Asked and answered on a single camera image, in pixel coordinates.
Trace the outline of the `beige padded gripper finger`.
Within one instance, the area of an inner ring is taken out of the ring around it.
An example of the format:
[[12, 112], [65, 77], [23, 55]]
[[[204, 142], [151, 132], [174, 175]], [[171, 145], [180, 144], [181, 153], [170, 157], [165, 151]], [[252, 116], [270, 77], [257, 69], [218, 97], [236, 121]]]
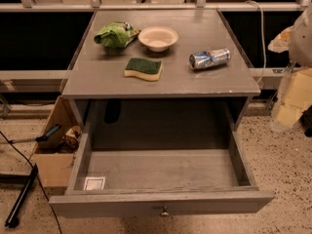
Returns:
[[303, 67], [296, 72], [286, 73], [277, 98], [271, 112], [270, 127], [280, 133], [291, 129], [312, 106], [312, 68]]
[[268, 50], [274, 53], [282, 53], [289, 49], [289, 43], [291, 39], [293, 28], [287, 27], [281, 31], [268, 45]]

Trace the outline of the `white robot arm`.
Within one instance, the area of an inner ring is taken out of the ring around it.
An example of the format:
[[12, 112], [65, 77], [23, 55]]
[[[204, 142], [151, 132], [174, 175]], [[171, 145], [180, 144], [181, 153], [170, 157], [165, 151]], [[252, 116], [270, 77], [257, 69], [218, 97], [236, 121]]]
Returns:
[[289, 52], [290, 61], [299, 64], [296, 72], [284, 74], [272, 109], [273, 131], [283, 132], [293, 127], [312, 106], [312, 4], [297, 18], [293, 26], [284, 29], [268, 45], [275, 53]]

